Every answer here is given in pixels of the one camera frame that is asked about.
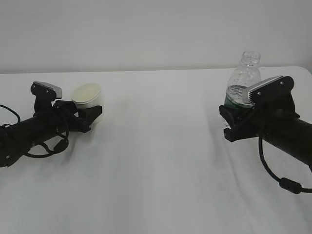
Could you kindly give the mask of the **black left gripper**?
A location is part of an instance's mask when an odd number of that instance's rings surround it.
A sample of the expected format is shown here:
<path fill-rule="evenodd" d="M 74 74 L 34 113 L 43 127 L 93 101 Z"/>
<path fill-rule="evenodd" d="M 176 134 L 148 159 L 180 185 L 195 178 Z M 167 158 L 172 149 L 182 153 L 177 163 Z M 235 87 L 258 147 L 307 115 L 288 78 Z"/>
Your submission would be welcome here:
<path fill-rule="evenodd" d="M 78 109 L 73 101 L 57 100 L 53 108 L 65 119 L 69 132 L 86 133 L 102 121 L 102 106 Z"/>

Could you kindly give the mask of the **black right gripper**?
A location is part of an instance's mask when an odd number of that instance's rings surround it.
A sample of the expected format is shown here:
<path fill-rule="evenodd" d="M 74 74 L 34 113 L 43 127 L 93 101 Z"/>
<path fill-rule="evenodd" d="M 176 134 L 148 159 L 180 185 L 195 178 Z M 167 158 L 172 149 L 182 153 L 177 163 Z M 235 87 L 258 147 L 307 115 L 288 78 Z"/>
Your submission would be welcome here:
<path fill-rule="evenodd" d="M 230 142 L 257 137 L 263 126 L 274 118 L 288 120 L 300 117 L 293 108 L 268 103 L 247 109 L 220 105 L 219 113 L 225 125 L 224 137 Z"/>

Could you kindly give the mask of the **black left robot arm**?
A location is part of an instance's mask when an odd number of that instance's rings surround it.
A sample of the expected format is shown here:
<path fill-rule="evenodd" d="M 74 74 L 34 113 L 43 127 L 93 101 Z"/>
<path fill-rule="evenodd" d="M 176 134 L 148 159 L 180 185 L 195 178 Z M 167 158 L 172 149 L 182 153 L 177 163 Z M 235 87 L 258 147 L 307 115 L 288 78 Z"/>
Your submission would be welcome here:
<path fill-rule="evenodd" d="M 102 114 L 101 105 L 79 109 L 73 101 L 56 101 L 32 118 L 0 127 L 0 166 L 9 167 L 20 157 L 46 158 L 69 146 L 69 133 L 86 133 Z"/>

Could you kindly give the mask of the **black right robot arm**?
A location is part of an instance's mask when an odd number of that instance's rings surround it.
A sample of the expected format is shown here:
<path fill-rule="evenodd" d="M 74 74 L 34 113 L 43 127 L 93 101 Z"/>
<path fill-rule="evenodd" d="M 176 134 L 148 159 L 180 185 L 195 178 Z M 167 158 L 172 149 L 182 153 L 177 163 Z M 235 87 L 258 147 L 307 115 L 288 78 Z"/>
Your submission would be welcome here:
<path fill-rule="evenodd" d="M 251 109 L 219 107 L 229 124 L 224 137 L 230 142 L 262 136 L 274 147 L 312 166 L 312 125 L 292 109 L 265 104 Z"/>

